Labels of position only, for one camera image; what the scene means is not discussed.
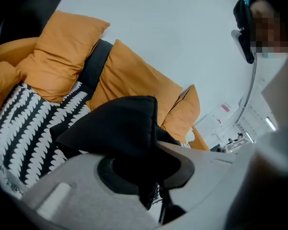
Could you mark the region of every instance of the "orange pillow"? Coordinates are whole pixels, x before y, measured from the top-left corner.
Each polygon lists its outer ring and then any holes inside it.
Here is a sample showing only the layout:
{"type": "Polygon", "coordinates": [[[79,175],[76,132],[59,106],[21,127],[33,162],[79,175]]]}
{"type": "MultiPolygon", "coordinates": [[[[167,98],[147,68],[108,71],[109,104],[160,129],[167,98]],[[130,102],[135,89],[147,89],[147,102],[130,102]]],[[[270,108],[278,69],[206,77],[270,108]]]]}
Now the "orange pillow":
{"type": "Polygon", "coordinates": [[[158,125],[161,125],[181,91],[179,85],[148,65],[120,40],[116,40],[87,105],[92,111],[119,97],[151,95],[158,100],[158,125]]]}
{"type": "Polygon", "coordinates": [[[0,62],[0,108],[9,92],[18,84],[22,76],[14,66],[8,62],[0,62]]]}
{"type": "Polygon", "coordinates": [[[96,18],[55,11],[34,52],[16,66],[27,75],[23,81],[44,99],[61,103],[109,25],[96,18]]]}
{"type": "Polygon", "coordinates": [[[186,135],[200,114],[200,104],[195,85],[190,86],[166,116],[162,129],[174,139],[185,143],[186,135]]]}

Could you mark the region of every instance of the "fluorescent light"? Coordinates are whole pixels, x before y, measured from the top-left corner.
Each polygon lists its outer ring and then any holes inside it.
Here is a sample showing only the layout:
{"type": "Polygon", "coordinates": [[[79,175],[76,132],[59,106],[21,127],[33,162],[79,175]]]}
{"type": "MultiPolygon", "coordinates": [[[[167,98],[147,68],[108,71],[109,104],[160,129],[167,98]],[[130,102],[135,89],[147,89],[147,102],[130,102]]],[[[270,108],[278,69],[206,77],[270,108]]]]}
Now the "fluorescent light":
{"type": "Polygon", "coordinates": [[[253,139],[251,139],[251,137],[250,137],[250,135],[249,135],[248,132],[246,132],[246,135],[248,136],[248,138],[250,139],[250,141],[253,143],[254,141],[253,141],[253,139]]]}
{"type": "Polygon", "coordinates": [[[275,125],[273,124],[272,120],[270,120],[269,117],[267,117],[267,118],[265,119],[265,121],[266,121],[267,124],[272,128],[273,131],[276,131],[276,130],[277,130],[276,127],[275,127],[275,125]]]}

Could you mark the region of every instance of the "orange cushion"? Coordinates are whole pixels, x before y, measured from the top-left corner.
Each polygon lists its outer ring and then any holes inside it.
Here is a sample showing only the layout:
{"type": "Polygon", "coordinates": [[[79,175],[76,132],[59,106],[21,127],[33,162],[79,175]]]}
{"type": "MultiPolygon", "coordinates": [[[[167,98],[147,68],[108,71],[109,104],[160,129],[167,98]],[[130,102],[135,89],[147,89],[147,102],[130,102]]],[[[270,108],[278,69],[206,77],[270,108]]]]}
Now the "orange cushion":
{"type": "Polygon", "coordinates": [[[174,139],[184,143],[188,131],[194,125],[199,114],[199,99],[195,85],[192,85],[176,101],[161,127],[174,139]]]}
{"type": "Polygon", "coordinates": [[[8,62],[0,62],[0,108],[9,92],[18,84],[22,76],[14,66],[8,62]]]}
{"type": "Polygon", "coordinates": [[[109,25],[96,18],[55,11],[34,52],[16,66],[26,74],[23,81],[44,99],[61,103],[109,25]]]}
{"type": "Polygon", "coordinates": [[[94,110],[119,97],[151,95],[158,101],[158,125],[161,125],[181,91],[179,85],[144,62],[120,40],[116,40],[87,105],[94,110]]]}

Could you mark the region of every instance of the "black and white blanket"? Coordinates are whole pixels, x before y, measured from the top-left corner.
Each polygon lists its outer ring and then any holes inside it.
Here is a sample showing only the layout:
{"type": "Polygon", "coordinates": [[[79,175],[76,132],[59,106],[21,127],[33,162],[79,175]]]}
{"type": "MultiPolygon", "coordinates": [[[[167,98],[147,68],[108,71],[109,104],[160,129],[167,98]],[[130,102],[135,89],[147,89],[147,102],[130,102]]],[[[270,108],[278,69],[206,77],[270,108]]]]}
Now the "black and white blanket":
{"type": "Polygon", "coordinates": [[[0,166],[30,187],[64,163],[66,157],[52,141],[49,128],[69,126],[90,112],[85,102],[93,91],[76,82],[61,104],[41,98],[22,83],[8,96],[0,111],[0,166]]]}

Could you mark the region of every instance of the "sofa armrest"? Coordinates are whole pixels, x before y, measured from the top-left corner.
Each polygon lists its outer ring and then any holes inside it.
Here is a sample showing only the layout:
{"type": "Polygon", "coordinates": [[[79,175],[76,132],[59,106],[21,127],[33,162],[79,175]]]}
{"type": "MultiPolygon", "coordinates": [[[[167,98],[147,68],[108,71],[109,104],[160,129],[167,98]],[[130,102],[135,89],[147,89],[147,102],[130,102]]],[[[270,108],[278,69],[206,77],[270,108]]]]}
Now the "sofa armrest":
{"type": "Polygon", "coordinates": [[[194,126],[192,126],[192,128],[193,128],[193,134],[195,136],[195,141],[189,142],[189,145],[191,146],[191,148],[203,150],[203,151],[210,151],[209,147],[205,143],[204,139],[201,137],[198,130],[194,126]]]}
{"type": "Polygon", "coordinates": [[[7,61],[16,66],[33,52],[37,41],[38,37],[30,37],[0,45],[0,62],[7,61]]]}

